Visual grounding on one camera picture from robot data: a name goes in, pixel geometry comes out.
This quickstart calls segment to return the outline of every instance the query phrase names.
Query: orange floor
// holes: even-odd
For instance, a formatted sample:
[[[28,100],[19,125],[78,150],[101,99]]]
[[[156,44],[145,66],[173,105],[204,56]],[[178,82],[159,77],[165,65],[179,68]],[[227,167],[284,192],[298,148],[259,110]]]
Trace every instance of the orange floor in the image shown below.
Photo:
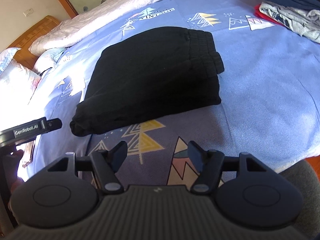
[[[318,178],[320,180],[320,156],[317,157],[311,157],[311,158],[307,158],[306,159],[310,165],[313,167],[313,169],[315,170],[315,172],[318,175]]]

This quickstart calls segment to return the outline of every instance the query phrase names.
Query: wicker headboard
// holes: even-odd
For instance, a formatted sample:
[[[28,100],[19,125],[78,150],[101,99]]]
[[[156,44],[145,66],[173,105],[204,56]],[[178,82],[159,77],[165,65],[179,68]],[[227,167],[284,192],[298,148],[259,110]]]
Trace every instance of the wicker headboard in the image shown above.
[[[40,36],[46,35],[54,27],[58,26],[60,21],[52,16],[44,17],[40,22],[33,25],[30,29],[24,32],[19,38],[10,44],[8,48],[17,47],[21,48],[17,51],[13,57],[21,65],[33,69],[33,66],[38,59],[37,56],[33,55],[28,49],[31,44]]]

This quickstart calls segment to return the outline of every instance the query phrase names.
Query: light switch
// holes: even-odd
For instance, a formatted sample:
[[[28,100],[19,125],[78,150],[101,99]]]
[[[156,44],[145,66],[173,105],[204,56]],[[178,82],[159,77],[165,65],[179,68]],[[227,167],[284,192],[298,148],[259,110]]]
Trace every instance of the light switch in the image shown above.
[[[35,11],[34,11],[32,8],[30,8],[30,9],[26,10],[25,12],[23,12],[23,14],[25,15],[25,17],[27,17],[27,16],[29,16],[30,14],[34,13],[34,12],[35,12]]]

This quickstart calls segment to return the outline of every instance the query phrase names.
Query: blue blanket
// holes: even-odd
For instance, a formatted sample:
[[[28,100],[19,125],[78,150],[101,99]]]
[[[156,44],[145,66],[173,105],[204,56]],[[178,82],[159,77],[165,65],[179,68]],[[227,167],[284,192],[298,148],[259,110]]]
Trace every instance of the blue blanket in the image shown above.
[[[27,167],[29,176],[65,152],[83,156],[111,149],[121,140],[129,147],[117,173],[124,185],[190,186],[197,176],[186,152],[190,140],[229,156],[249,152],[276,171],[318,155],[319,45],[255,18],[253,7],[259,3],[162,0],[118,18],[67,49],[30,102],[38,109],[34,117],[59,117],[63,127],[37,138],[34,160]],[[225,66],[219,75],[222,103],[103,135],[73,136],[69,122],[103,49],[160,26],[213,34]]]

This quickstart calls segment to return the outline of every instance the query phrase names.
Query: robotic device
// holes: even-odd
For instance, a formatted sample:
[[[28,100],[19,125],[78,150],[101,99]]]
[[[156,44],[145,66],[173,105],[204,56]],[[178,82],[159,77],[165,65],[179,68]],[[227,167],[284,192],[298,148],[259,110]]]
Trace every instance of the robotic device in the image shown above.
[[[10,208],[19,226],[6,239],[306,239],[292,226],[302,196],[258,159],[204,151],[193,141],[188,155],[200,174],[190,191],[124,191],[115,173],[127,156],[125,142],[86,157],[66,154],[14,191]],[[78,171],[91,171],[98,189]],[[237,176],[218,187],[223,171]]]

